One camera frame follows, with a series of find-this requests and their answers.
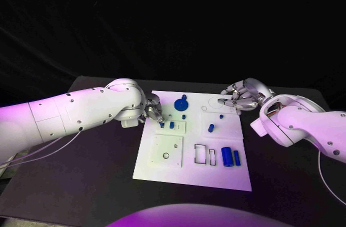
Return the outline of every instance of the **table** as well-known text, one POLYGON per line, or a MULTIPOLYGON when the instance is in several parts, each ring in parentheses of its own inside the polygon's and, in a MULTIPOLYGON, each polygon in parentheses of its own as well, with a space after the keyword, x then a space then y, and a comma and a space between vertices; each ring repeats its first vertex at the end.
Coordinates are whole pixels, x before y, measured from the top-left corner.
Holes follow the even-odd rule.
MULTIPOLYGON (((113 78, 79 76, 69 91, 103 87, 113 78)), ((137 80, 144 92, 217 94, 227 84, 137 80)), ((314 89, 272 87, 278 94, 301 95, 325 110, 314 89)), ((324 187, 315 147, 305 141, 285 148, 249 124, 258 109, 243 112, 240 125, 252 192, 132 179, 142 127, 121 128, 112 120, 80 133, 47 158, 23 164, 0 196, 0 216, 75 227, 103 227, 125 215, 154 206, 197 203, 263 215, 297 227, 343 226, 346 207, 324 187)), ((70 139, 66 136, 43 154, 70 139)), ((321 171, 346 200, 346 165, 323 156, 321 171)))

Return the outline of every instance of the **white cable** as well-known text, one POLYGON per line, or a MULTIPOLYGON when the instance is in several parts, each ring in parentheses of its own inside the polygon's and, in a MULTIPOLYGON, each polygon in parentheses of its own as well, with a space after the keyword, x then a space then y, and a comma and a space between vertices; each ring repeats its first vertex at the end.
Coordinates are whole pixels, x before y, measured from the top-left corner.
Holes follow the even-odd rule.
POLYGON ((333 196, 338 199, 338 201, 346 205, 346 203, 341 201, 341 199, 337 197, 337 195, 334 194, 334 192, 331 191, 325 181, 324 181, 324 178, 323 178, 323 172, 321 172, 321 152, 318 151, 318 174, 320 174, 320 178, 323 180, 323 183, 330 191, 330 193, 333 194, 333 196))
POLYGON ((34 154, 39 153, 44 148, 47 148, 53 143, 56 143, 56 141, 60 140, 60 139, 62 139, 62 137, 57 138, 57 139, 56 139, 51 143, 49 143, 44 147, 41 147, 40 149, 37 149, 34 152, 31 152, 31 153, 26 154, 24 156, 13 159, 11 161, 7 161, 7 162, 1 163, 0 166, 5 165, 5 164, 8 164, 8 163, 11 163, 11 162, 14 162, 14 161, 18 161, 18 160, 21 160, 23 158, 34 155, 34 154))
POLYGON ((67 146, 67 144, 73 141, 73 139, 76 138, 76 136, 77 136, 79 134, 80 134, 80 132, 77 132, 77 134, 75 135, 75 137, 72 138, 72 140, 70 140, 54 152, 51 152, 50 154, 47 154, 47 155, 44 155, 44 156, 41 156, 41 157, 39 157, 39 158, 30 159, 30 160, 21 162, 21 163, 15 163, 15 164, 13 164, 13 165, 8 165, 8 166, 5 166, 5 167, 1 167, 0 170, 4 169, 4 168, 8 168, 8 167, 11 167, 11 166, 21 165, 23 163, 27 163, 27 162, 31 162, 31 161, 37 161, 37 160, 46 158, 47 156, 50 156, 51 154, 54 154, 57 151, 60 151, 60 150, 67 146))

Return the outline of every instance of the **blue object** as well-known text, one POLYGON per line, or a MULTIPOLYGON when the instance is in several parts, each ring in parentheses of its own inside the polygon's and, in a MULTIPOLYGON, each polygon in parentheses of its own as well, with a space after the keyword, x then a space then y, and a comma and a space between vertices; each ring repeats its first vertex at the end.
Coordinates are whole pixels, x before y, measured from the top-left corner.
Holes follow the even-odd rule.
POLYGON ((174 101, 174 109, 177 111, 186 111, 186 109, 188 107, 188 103, 186 101, 186 98, 187 98, 186 95, 183 94, 181 98, 174 101))
POLYGON ((229 147, 223 147, 223 148, 220 149, 220 152, 222 152, 223 166, 224 166, 224 167, 232 167, 232 166, 235 166, 230 148, 229 148, 229 147))
POLYGON ((240 166, 240 159, 239 159, 237 150, 235 150, 232 153, 233 153, 235 165, 236 165, 236 166, 240 166))
POLYGON ((209 125, 209 129, 207 129, 207 131, 212 133, 212 132, 213 132, 213 129, 214 129, 214 125, 210 124, 210 125, 209 125))

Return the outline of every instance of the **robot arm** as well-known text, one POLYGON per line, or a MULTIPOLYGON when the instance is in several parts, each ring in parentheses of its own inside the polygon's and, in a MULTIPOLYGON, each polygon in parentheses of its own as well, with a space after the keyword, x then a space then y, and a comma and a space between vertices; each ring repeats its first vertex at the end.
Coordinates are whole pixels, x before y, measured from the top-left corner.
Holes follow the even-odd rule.
POLYGON ((154 94, 148 97, 134 80, 116 79, 106 87, 1 107, 0 163, 26 148, 103 125, 112 119, 121 121, 124 128, 137 126, 147 117, 164 122, 160 99, 154 94))
POLYGON ((230 99, 219 99, 220 104, 239 113, 261 106, 259 118, 250 123, 261 137, 268 134, 285 147, 305 139, 325 156, 346 163, 346 112, 325 112, 298 95, 276 95, 253 78, 232 84, 220 94, 230 91, 230 99))

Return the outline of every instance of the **black curtain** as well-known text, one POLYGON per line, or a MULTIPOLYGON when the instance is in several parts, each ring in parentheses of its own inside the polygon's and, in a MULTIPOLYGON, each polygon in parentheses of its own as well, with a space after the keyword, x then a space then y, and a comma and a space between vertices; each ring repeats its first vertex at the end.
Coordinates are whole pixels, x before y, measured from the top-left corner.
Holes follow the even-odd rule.
POLYGON ((0 105, 80 75, 314 88, 344 110, 344 0, 0 0, 0 105))

